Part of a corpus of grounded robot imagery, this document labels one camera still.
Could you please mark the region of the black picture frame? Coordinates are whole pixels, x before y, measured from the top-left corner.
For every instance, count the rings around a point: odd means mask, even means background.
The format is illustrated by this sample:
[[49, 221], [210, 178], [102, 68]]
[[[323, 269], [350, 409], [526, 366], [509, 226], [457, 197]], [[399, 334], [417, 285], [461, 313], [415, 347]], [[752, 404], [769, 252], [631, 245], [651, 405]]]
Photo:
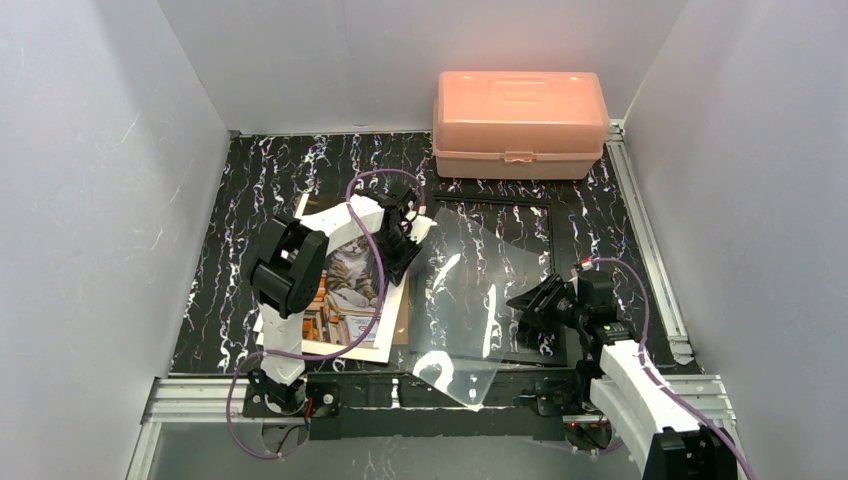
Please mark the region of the black picture frame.
[[[555, 218], [558, 208], [553, 201], [494, 194], [437, 192], [427, 212], [434, 219], [441, 207], [466, 213], [508, 243], [544, 255], [548, 262], [544, 279], [553, 273], [565, 271], [565, 262], [570, 256], [558, 244], [563, 229]], [[412, 281], [416, 276], [419, 256]], [[564, 331], [537, 333], [521, 325], [519, 313], [515, 311], [517, 319], [510, 328], [511, 349], [503, 361], [512, 365], [567, 366], [568, 342]]]

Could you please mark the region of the cat photo print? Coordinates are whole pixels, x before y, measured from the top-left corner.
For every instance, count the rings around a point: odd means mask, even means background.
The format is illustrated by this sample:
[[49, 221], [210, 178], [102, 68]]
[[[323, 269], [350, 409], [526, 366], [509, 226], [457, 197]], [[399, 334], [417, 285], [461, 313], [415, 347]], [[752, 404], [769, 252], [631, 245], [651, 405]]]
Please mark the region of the cat photo print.
[[378, 299], [377, 262], [359, 225], [350, 219], [342, 198], [304, 194], [298, 217], [329, 212], [341, 227], [327, 229], [330, 238], [317, 293], [304, 313], [303, 350], [327, 355], [347, 347], [367, 328]]

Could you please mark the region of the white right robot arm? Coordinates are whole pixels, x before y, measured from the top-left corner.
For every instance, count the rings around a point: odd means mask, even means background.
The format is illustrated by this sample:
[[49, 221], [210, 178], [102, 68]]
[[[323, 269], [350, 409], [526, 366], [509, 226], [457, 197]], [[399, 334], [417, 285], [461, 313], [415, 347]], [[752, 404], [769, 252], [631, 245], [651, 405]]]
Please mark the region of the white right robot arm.
[[727, 431], [672, 389], [620, 321], [611, 275], [586, 270], [565, 280], [552, 274], [507, 304], [530, 330], [577, 333], [582, 357], [568, 399], [610, 421], [642, 478], [738, 478], [739, 451]]

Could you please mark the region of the brown cardboard backing board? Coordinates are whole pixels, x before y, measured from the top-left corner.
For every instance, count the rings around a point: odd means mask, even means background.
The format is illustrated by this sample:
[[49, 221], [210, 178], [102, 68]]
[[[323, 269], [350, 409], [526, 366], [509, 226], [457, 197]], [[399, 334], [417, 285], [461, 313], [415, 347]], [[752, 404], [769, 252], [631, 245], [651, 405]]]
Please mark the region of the brown cardboard backing board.
[[410, 311], [410, 281], [406, 280], [400, 298], [400, 304], [395, 322], [392, 345], [400, 346], [409, 343], [409, 311]]

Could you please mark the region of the clear acrylic sheet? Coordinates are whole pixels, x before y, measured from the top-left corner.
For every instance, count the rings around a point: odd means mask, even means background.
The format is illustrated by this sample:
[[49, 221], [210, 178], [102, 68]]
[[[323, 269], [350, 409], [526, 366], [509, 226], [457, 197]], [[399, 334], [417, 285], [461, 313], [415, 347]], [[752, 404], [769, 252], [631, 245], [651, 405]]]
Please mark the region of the clear acrylic sheet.
[[411, 283], [405, 368], [434, 391], [478, 411], [511, 349], [509, 299], [539, 284], [544, 255], [514, 246], [466, 213], [441, 207]]

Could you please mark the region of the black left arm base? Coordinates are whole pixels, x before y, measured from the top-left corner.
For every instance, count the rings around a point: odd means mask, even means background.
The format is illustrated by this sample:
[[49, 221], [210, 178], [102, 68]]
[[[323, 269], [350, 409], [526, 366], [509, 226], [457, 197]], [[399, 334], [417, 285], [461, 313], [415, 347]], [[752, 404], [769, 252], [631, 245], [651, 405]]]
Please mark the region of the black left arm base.
[[341, 393], [334, 382], [319, 382], [317, 377], [301, 375], [290, 385], [271, 379], [263, 370], [249, 371], [243, 402], [247, 418], [335, 417], [341, 408]]

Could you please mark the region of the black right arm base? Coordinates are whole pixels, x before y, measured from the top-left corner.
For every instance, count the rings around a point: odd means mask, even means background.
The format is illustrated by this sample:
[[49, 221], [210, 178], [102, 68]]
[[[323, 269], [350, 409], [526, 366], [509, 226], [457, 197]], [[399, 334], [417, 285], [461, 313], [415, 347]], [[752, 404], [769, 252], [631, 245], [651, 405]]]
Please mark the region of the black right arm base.
[[579, 361], [574, 370], [536, 381], [531, 393], [537, 414], [565, 418], [566, 440], [579, 453], [601, 455], [624, 446], [611, 422], [589, 400], [590, 383], [601, 375], [596, 363]]

